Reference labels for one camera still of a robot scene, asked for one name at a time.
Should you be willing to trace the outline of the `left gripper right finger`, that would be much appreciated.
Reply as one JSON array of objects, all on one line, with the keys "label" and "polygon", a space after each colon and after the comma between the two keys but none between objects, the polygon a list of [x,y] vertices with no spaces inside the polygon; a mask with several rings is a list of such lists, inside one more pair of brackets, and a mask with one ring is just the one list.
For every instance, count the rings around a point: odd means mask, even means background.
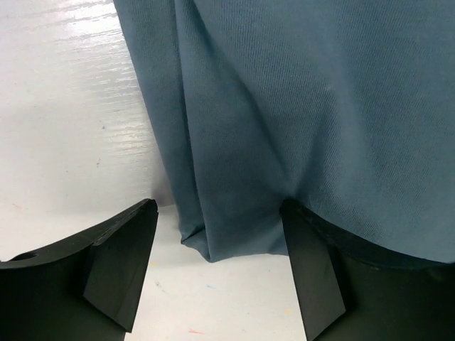
[{"label": "left gripper right finger", "polygon": [[386,249],[308,210],[280,208],[308,340],[454,339],[454,265]]}]

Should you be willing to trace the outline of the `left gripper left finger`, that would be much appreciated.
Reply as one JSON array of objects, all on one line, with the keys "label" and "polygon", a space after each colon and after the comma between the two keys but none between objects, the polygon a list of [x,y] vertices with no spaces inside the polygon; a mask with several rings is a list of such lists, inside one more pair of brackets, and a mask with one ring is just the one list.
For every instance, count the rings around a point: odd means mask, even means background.
[{"label": "left gripper left finger", "polygon": [[158,207],[114,217],[1,263],[2,340],[123,340],[137,316]]}]

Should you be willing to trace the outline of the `grey-blue t shirt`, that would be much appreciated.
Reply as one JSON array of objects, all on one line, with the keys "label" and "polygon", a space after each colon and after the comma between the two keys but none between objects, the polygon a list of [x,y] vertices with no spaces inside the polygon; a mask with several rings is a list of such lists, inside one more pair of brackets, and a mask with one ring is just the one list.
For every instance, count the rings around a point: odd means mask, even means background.
[{"label": "grey-blue t shirt", "polygon": [[453,1],[114,5],[187,247],[284,254],[293,198],[454,260]]}]

